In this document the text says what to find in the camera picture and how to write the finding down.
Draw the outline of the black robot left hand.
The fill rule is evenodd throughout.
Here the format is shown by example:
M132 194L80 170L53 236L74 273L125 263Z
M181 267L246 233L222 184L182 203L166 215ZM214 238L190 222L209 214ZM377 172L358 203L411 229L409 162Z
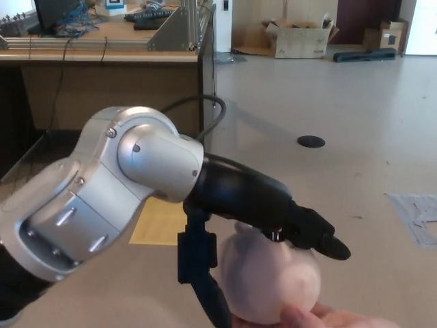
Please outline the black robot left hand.
M314 249L334 260L351 256L334 226L298 205L282 182L217 155L206 155L183 209L187 223L178 233L178 281L191 285L214 327L231 327L231 312L210 274L219 264L216 235L206 230L212 215L253 226L268 245Z

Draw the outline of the person bare hand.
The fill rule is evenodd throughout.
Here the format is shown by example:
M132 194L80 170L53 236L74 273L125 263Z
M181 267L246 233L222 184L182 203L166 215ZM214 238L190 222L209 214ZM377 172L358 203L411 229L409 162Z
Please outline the person bare hand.
M311 311L302 311L293 305L285 306L280 313L280 321L275 325L260 325L245 321L236 315L232 316L233 328L327 328L327 327L393 327L399 325L393 321L336 310L333 307L317 302Z

